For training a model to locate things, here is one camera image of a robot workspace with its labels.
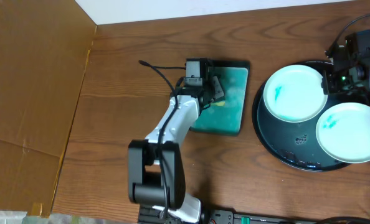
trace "green connector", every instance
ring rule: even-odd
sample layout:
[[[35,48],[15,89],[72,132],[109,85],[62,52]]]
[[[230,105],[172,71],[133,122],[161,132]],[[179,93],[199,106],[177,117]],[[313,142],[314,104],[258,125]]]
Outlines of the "green connector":
[[[249,217],[242,217],[241,219],[242,224],[250,224],[250,218]]]

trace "white plate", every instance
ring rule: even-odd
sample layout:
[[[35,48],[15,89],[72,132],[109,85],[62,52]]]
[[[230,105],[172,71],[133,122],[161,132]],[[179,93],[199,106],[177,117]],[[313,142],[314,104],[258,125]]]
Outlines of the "white plate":
[[[322,149],[339,161],[370,161],[370,107],[360,103],[332,106],[319,118],[316,138]]]
[[[268,111],[287,122],[302,122],[315,117],[328,96],[321,87],[322,75],[304,65],[290,65],[275,72],[264,87]]]

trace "wood grain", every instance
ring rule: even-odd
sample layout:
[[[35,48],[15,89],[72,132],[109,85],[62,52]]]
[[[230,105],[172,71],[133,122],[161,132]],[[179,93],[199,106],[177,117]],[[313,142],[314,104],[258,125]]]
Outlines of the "wood grain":
[[[252,64],[237,137],[189,132],[181,154],[187,191],[238,212],[322,219],[370,218],[370,162],[325,173],[297,170],[261,146],[252,126],[259,86],[279,68],[324,59],[339,30],[370,1],[99,26],[70,136],[54,212],[135,222],[127,195],[127,146],[166,111],[169,88],[146,67],[189,57]],[[370,28],[370,18],[347,33]],[[164,71],[176,81],[183,71]]]

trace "cardboard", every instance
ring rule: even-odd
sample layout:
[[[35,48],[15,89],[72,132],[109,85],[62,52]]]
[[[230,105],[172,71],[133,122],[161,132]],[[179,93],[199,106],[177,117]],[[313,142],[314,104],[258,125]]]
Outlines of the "cardboard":
[[[0,210],[49,216],[95,29],[73,0],[0,0]]]

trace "black tray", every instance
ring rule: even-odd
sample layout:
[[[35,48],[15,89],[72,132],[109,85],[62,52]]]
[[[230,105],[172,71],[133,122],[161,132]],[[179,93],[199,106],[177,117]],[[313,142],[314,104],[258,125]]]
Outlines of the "black tray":
[[[331,74],[333,64],[325,61],[307,61],[295,63],[307,65],[321,74]],[[258,90],[252,108],[253,126],[265,148],[282,162],[299,169],[310,171],[329,171],[348,166],[345,162],[333,159],[318,144],[315,128],[320,116],[330,107],[346,102],[362,103],[370,106],[370,92],[365,95],[330,95],[323,110],[314,118],[300,122],[288,123],[274,117],[265,107],[263,89]]]

